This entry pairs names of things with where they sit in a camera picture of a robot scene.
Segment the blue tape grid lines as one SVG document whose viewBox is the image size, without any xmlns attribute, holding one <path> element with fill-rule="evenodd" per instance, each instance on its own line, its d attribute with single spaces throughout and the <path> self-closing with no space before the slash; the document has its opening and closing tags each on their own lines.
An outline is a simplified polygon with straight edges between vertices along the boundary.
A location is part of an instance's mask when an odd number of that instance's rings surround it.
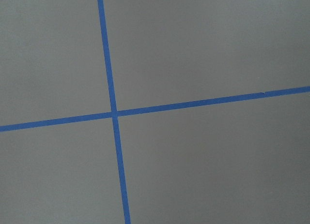
<svg viewBox="0 0 310 224">
<path fill-rule="evenodd" d="M 151 107 L 119 110 L 117 108 L 115 88 L 113 84 L 114 81 L 113 81 L 113 73 L 112 73 L 111 60 L 110 60 L 104 0 L 97 0 L 97 7 L 98 7 L 98 12 L 99 12 L 98 16 L 99 16 L 99 24 L 100 24 L 101 37 L 102 37 L 103 53 L 104 53 L 104 59 L 105 59 L 105 69 L 106 69 L 106 74 L 107 74 L 110 111 L 104 112 L 104 113 L 97 113 L 97 114 L 89 114 L 89 115 L 81 115 L 81 116 L 74 116 L 74 117 L 66 117 L 66 118 L 40 120 L 40 121 L 33 121 L 33 122 L 4 125 L 0 127 L 0 131 L 10 132 L 10 131 L 16 131 L 16 130 L 31 129 L 31 128 L 38 128 L 38 127 L 41 128 L 41 127 L 46 127 L 46 126 L 56 126 L 56 125 L 75 123 L 75 122 L 78 123 L 78 122 L 93 121 L 97 119 L 111 120 L 112 127 L 113 127 L 115 149 L 116 149 L 117 167 L 118 167 L 118 174 L 119 174 L 119 185 L 121 189 L 121 198 L 122 198 L 122 206 L 123 206 L 125 224 L 130 224 L 132 223 L 132 221 L 130 217 L 130 209 L 129 209 L 129 203 L 128 203 L 128 198 L 127 198 L 127 188 L 126 188 L 126 178 L 125 178 L 125 170 L 124 170 L 124 162 L 123 162 L 121 134 L 119 130 L 119 117 L 126 117 L 126 116 L 130 117 L 130 116 L 141 115 L 145 113 L 157 113 L 157 112 L 162 112 L 162 111 L 186 109 L 186 108 L 192 108 L 192 107 L 197 107 L 197 106 L 235 103 L 235 102 L 255 100 L 255 99 L 266 99 L 269 97 L 279 97 L 279 96 L 286 96 L 286 95 L 291 95 L 291 94 L 309 93 L 310 91 L 309 86 L 305 86 L 305 87 L 298 87 L 298 88 L 291 88 L 291 89 L 265 91 L 265 92 L 258 92 L 258 93 L 228 96 L 228 97 L 212 98 L 212 99 L 206 99 L 206 100 L 190 101 L 190 102 L 183 102 L 183 103 L 176 103 L 176 104 L 157 105 L 157 106 L 151 106 Z"/>
</svg>

